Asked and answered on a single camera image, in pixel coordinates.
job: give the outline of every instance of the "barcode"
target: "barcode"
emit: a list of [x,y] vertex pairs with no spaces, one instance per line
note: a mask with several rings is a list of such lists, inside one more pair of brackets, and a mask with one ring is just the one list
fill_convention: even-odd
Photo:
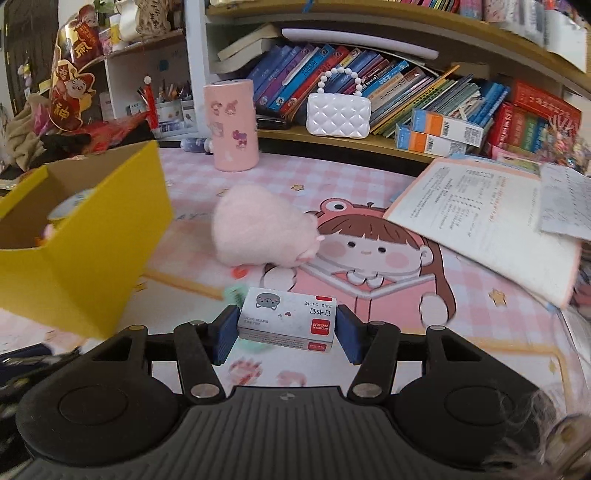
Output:
[[480,140],[480,130],[476,128],[466,127],[464,130],[464,140],[466,142],[475,143]]
[[460,142],[452,142],[449,146],[449,154],[453,153],[464,153],[464,144]]

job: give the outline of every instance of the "paper sheet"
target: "paper sheet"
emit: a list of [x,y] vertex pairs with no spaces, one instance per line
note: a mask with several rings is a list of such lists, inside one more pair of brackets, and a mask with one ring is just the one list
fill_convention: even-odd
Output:
[[538,230],[539,200],[534,174],[438,158],[384,217],[565,306],[580,242]]
[[591,241],[591,179],[554,164],[544,165],[541,177],[540,229]]

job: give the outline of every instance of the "white quilted handbag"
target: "white quilted handbag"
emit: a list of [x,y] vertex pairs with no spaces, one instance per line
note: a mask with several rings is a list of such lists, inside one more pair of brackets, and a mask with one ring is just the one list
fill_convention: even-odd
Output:
[[[351,75],[354,95],[325,93],[326,81],[335,73]],[[334,68],[320,77],[317,93],[308,96],[306,129],[318,137],[365,138],[369,135],[371,102],[361,96],[361,79],[356,72]]]

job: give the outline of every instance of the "beige cloth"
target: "beige cloth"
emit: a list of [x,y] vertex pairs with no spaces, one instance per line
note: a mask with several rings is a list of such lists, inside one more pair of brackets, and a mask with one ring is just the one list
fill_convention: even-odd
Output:
[[4,133],[6,150],[12,157],[12,163],[25,171],[28,170],[31,160],[45,151],[41,140],[33,131],[35,124],[33,112],[39,104],[49,108],[47,98],[35,93],[30,94],[24,110],[8,122],[6,133]]

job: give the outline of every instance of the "pink cylindrical container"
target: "pink cylindrical container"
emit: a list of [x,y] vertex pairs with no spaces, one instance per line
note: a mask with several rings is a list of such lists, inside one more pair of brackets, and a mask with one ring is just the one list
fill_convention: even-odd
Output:
[[218,170],[243,171],[258,163],[253,94],[252,80],[225,80],[203,87]]

